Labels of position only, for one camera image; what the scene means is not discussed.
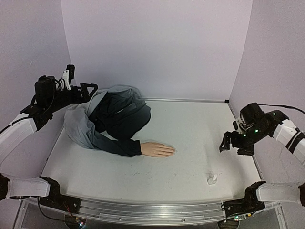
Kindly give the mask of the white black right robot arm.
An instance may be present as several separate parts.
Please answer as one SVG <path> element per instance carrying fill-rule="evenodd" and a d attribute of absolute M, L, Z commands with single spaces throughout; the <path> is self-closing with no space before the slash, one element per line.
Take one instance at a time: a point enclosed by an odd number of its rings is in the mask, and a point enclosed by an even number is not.
<path fill-rule="evenodd" d="M 281 143 L 303 165 L 305 134 L 280 110 L 265 113 L 258 103 L 250 103 L 233 122 L 234 131 L 225 132 L 219 151 L 237 148 L 238 155 L 253 156 L 254 145 L 269 136 Z M 299 183 L 267 183 L 258 181 L 245 189 L 244 197 L 221 205 L 225 220 L 238 221 L 242 215 L 265 209 L 268 201 L 305 204 L 305 185 Z"/>

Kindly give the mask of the clear nail polish bottle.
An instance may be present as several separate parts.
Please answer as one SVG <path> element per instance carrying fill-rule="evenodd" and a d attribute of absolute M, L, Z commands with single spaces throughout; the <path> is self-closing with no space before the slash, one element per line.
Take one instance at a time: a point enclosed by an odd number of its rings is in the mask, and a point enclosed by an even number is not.
<path fill-rule="evenodd" d="M 213 174 L 213 175 L 209 176 L 209 178 L 207 179 L 207 184 L 214 185 L 217 182 L 217 179 L 218 179 L 218 175 Z"/>

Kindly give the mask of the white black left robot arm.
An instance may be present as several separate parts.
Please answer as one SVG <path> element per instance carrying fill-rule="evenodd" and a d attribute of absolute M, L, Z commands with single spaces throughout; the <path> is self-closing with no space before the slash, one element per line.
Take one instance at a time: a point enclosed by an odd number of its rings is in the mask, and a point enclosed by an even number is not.
<path fill-rule="evenodd" d="M 53 113 L 72 104 L 90 101 L 98 85 L 82 83 L 71 86 L 68 72 L 60 80 L 53 76 L 41 76 L 35 83 L 35 95 L 26 108 L 0 132 L 0 161 L 27 137 L 41 130 Z M 0 175 L 0 198 L 26 199 L 37 198 L 38 204 L 54 209 L 76 213 L 80 199 L 60 193 L 59 183 L 49 177 L 17 178 L 2 173 Z"/>

